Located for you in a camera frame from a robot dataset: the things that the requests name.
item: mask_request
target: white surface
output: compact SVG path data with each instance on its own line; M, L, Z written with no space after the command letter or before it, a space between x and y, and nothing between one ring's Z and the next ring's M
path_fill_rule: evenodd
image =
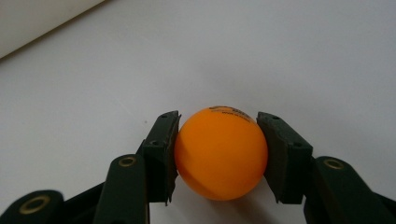
M2 0L0 58L104 0Z
M0 62L0 211L66 199L134 153L161 113L210 105L279 115L314 156L396 199L394 1L113 1ZM265 180L214 203L180 178L151 223L304 223Z

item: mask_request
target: ping pong ball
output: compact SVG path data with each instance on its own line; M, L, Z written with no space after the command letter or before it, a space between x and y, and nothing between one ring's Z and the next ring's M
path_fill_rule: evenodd
M184 182L216 201L242 197L262 179L268 148L259 125L244 112L213 106L191 116L175 142Z

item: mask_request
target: metal ring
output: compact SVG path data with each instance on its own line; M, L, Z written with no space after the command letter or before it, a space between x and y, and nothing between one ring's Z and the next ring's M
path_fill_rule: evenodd
M334 159L327 159L324 161L324 164L329 166L330 168L334 170L342 170L344 169L344 164L341 163L340 161L334 160Z
M136 163L135 157L125 157L119 160L119 165L122 167L132 166Z
M43 194L36 196L20 207L20 213L23 215L33 214L43 209L49 202L50 196L48 195Z

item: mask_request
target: orange ball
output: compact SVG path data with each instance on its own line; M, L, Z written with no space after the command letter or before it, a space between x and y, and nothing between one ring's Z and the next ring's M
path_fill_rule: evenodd
M259 125L244 112L213 106L189 118L177 135L179 174L198 194L216 201L239 198L262 179L268 148Z

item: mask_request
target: white table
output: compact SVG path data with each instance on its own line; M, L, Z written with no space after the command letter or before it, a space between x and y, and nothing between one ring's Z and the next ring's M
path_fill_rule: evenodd
M210 105L279 115L314 156L396 199L392 1L110 1L0 61L0 211L37 189L66 199L135 153L160 114ZM210 202L178 178L151 223L304 223L263 180Z

